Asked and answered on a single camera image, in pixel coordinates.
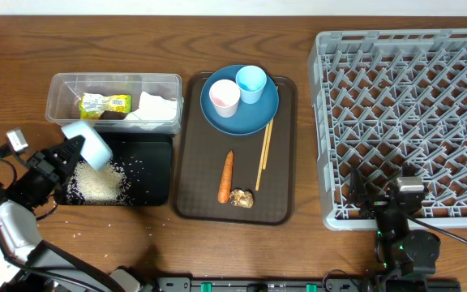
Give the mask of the yellow green snack wrapper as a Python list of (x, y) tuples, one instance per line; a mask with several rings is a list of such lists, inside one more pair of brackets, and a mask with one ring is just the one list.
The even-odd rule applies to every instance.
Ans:
[(105, 96), (97, 93), (82, 95), (79, 103), (81, 119), (124, 119), (132, 108), (132, 96)]

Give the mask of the white napkin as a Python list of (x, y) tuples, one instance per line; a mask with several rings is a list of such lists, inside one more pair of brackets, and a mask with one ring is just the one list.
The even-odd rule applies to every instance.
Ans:
[(139, 99), (139, 108), (129, 113), (125, 120), (169, 121), (176, 117), (176, 113), (176, 101), (142, 92)]

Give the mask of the orange carrot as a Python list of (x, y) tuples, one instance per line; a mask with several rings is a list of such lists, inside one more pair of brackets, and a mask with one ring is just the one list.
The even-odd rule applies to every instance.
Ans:
[(221, 181), (217, 194), (218, 202), (226, 204), (229, 200), (229, 193), (232, 185), (234, 168), (234, 152), (230, 150), (225, 158), (223, 171), (221, 174)]

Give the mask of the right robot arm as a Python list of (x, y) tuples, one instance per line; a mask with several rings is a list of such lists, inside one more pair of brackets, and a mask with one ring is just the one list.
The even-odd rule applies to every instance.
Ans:
[(384, 271), (374, 277), (379, 291), (421, 291), (426, 277), (435, 273), (440, 239), (425, 230), (411, 230), (409, 217), (422, 207), (428, 189), (404, 165), (402, 175), (390, 182), (386, 191), (372, 191), (357, 167), (351, 168), (348, 202), (359, 208), (362, 217), (376, 220), (375, 253)]

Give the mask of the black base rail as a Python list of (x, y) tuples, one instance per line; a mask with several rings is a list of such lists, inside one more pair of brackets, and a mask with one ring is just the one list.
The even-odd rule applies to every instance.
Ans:
[(154, 292), (461, 292), (453, 280), (429, 280), (425, 277), (367, 277), (354, 279), (330, 275), (325, 280), (232, 280), (160, 277)]

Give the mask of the clear plastic bin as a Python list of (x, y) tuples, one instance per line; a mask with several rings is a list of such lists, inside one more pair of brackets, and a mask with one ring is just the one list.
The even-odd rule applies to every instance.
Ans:
[(65, 126), (80, 120), (82, 95), (131, 95), (131, 112), (139, 108), (142, 92), (177, 102), (176, 117), (169, 121), (83, 119), (98, 131), (176, 134), (182, 125), (182, 79), (168, 73), (58, 73), (52, 78), (45, 117), (49, 122)]

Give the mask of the pile of white rice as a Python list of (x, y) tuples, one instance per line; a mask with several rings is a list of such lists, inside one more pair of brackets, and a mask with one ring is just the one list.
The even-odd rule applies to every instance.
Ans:
[(101, 170), (86, 161), (79, 162), (66, 187), (66, 202), (71, 205), (132, 205), (127, 192), (132, 182), (118, 163), (108, 162)]

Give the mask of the right wooden chopstick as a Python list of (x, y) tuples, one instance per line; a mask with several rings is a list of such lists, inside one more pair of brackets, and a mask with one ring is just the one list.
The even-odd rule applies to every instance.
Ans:
[(269, 147), (271, 143), (271, 137), (272, 137), (272, 126), (273, 126), (273, 119), (270, 121), (268, 124), (268, 132), (266, 134), (266, 143), (264, 147), (264, 154), (263, 154), (263, 170), (266, 169), (267, 163), (268, 163), (268, 153), (269, 153)]

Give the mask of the left wooden chopstick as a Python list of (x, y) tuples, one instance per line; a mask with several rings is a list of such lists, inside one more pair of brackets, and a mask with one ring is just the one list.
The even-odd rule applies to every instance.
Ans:
[(266, 143), (268, 139), (268, 132), (269, 132), (269, 123), (265, 127), (263, 145), (262, 145), (260, 159), (259, 159), (259, 168), (258, 168), (257, 179), (256, 179), (256, 184), (255, 184), (255, 191), (259, 191), (260, 179), (261, 179), (261, 174), (263, 171), (263, 158), (264, 158)]

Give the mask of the brown serving tray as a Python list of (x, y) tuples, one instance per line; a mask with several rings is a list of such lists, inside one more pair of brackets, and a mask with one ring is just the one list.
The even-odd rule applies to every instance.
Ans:
[[(234, 136), (213, 127), (204, 117), (200, 94), (210, 73), (195, 75), (186, 91), (184, 120), (171, 204), (183, 218), (281, 225), (293, 212), (297, 88), (275, 76), (280, 104), (272, 127), (267, 167), (259, 169), (264, 132)], [(217, 192), (229, 151), (234, 154), (232, 187), (248, 190), (251, 208), (221, 204)]]

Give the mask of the brown mushroom piece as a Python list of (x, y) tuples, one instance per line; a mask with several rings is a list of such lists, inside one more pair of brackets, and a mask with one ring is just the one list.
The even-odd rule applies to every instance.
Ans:
[(229, 195), (230, 203), (233, 206), (241, 208), (252, 208), (254, 205), (254, 196), (250, 191), (234, 189)]

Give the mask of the dark blue plate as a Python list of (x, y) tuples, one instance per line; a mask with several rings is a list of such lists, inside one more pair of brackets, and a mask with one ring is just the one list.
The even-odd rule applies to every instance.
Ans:
[(275, 117), (280, 103), (275, 82), (266, 75), (267, 82), (260, 99), (254, 104), (240, 102), (237, 112), (229, 118), (221, 117), (209, 97), (211, 86), (220, 79), (234, 81), (243, 65), (231, 65), (214, 72), (205, 81), (200, 94), (200, 105), (206, 120), (217, 130), (229, 135), (251, 135), (266, 127)]

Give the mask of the black plastic tray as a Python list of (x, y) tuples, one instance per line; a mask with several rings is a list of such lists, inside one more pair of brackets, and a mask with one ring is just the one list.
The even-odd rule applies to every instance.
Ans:
[[(173, 145), (166, 134), (103, 133), (112, 150), (109, 162), (122, 165), (132, 188), (127, 192), (135, 201), (122, 206), (159, 206), (169, 196)], [(54, 196), (56, 203), (66, 202), (66, 187)]]

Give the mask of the light blue cup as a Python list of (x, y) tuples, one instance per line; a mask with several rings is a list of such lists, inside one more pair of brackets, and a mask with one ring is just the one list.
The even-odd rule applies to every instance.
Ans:
[(241, 91), (241, 100), (247, 104), (256, 103), (267, 83), (267, 75), (257, 66), (244, 66), (235, 76), (235, 82)]

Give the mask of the light blue bowl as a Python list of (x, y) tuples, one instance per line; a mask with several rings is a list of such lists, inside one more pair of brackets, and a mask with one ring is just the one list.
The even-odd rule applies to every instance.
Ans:
[(84, 138), (84, 145), (80, 154), (94, 170), (102, 170), (113, 157), (109, 145), (88, 122), (79, 120), (61, 127), (61, 131), (68, 139), (79, 135)]

